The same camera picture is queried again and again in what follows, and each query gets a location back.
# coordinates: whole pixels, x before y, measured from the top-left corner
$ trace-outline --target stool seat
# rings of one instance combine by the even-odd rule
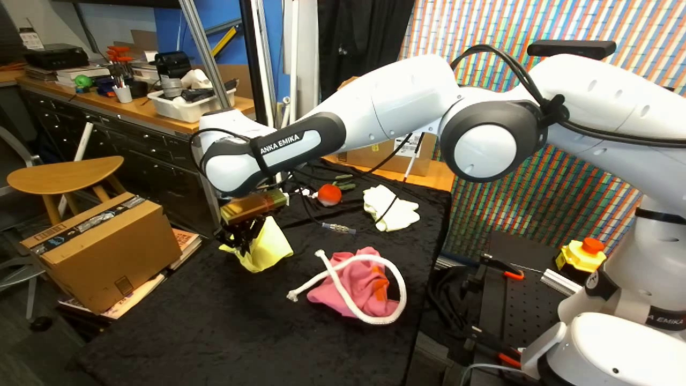
[[[47,163],[15,170],[7,183],[28,194],[67,194],[107,179],[123,163],[125,157]]]

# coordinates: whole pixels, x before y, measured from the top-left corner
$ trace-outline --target pink cloth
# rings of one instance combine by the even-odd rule
[[[361,249],[358,254],[379,254],[375,249]],[[355,256],[349,250],[340,250],[331,256],[331,264],[338,266],[346,259]],[[398,299],[389,297],[389,276],[384,266],[375,262],[356,262],[340,269],[342,284],[348,289],[349,297],[358,305],[358,309],[372,318],[386,318],[398,309]],[[356,318],[342,294],[334,288],[334,281],[328,276],[318,288],[308,294],[308,299],[326,305],[342,312],[343,318]]]

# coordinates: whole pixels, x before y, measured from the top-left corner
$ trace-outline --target metal pole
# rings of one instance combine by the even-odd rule
[[[222,73],[219,73],[219,67],[212,57],[212,48],[211,48],[211,43],[209,43],[209,35],[199,21],[199,15],[198,15],[198,9],[193,5],[193,0],[178,0],[181,5],[181,11],[185,13],[185,20],[189,24],[189,29],[191,29],[191,37],[196,41],[196,47],[198,47],[198,53],[199,53],[199,60],[205,61],[207,67],[207,73],[211,77],[211,82],[215,84],[215,94],[219,99],[219,104],[222,110],[233,110],[233,103],[227,99],[227,88],[222,79]]]

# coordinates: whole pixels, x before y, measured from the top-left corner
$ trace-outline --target cardboard box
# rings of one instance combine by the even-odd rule
[[[95,312],[112,309],[181,256],[163,207],[123,193],[22,241]]]
[[[386,164],[383,164],[379,170],[386,172],[399,172],[405,173],[413,155],[416,149],[418,143],[418,134],[416,133],[401,149],[399,155],[394,155]],[[375,166],[379,164],[399,143],[404,141],[404,137],[394,139],[394,141],[383,141],[370,148],[361,148],[361,149],[349,149],[349,151],[342,151],[340,158],[343,163],[352,163],[356,166]],[[436,134],[425,133],[420,151],[416,155],[416,160],[413,164],[413,173],[415,176],[425,176],[429,172],[429,163],[433,158],[433,149],[436,149]]]

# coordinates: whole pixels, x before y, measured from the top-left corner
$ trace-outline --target wooden stool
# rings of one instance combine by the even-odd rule
[[[103,183],[110,183],[119,193],[125,193],[125,187],[114,177],[114,172],[125,163],[125,157],[103,157],[103,158],[84,158],[69,163],[47,163],[37,166],[15,170],[7,176],[7,183],[28,194],[42,194],[49,220],[60,222],[60,210],[54,204],[54,196],[65,194],[72,211],[78,211],[78,205],[72,196],[76,191],[92,189],[92,193],[107,202],[110,194],[103,189]]]

